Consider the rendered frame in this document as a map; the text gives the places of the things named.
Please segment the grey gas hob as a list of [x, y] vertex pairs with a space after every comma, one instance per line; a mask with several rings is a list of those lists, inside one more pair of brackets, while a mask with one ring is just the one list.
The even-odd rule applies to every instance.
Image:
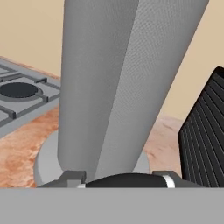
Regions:
[[59, 102], [60, 80], [0, 58], [0, 138]]

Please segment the black ribbed appliance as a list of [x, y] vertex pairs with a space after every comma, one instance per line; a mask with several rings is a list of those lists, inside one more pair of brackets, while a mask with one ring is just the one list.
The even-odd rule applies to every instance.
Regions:
[[224, 188], [224, 67], [217, 66], [178, 132], [182, 179]]

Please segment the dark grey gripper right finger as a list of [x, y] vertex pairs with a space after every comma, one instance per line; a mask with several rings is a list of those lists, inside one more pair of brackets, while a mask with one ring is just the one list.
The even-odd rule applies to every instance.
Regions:
[[200, 185], [195, 184], [191, 181], [182, 179], [175, 171], [153, 171], [155, 175], [163, 176], [168, 186], [175, 188], [196, 188]]

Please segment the grey round holder base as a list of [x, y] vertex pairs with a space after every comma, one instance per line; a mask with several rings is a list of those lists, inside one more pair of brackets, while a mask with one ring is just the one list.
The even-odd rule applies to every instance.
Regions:
[[35, 158], [33, 176], [36, 186], [58, 179], [63, 173], [58, 162], [58, 131], [54, 131], [42, 144]]

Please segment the black rounded object white bands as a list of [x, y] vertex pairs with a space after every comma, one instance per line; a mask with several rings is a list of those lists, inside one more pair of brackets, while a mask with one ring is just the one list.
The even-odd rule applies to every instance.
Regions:
[[99, 178], [97, 180], [80, 184], [79, 188], [174, 188], [175, 183], [170, 176], [158, 176], [146, 173], [124, 173]]

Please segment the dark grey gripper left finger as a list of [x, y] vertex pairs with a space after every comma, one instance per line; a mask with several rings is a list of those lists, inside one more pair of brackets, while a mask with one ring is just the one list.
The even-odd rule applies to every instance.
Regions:
[[72, 187], [84, 184], [87, 178], [85, 171], [64, 171], [58, 179], [40, 185], [40, 187]]

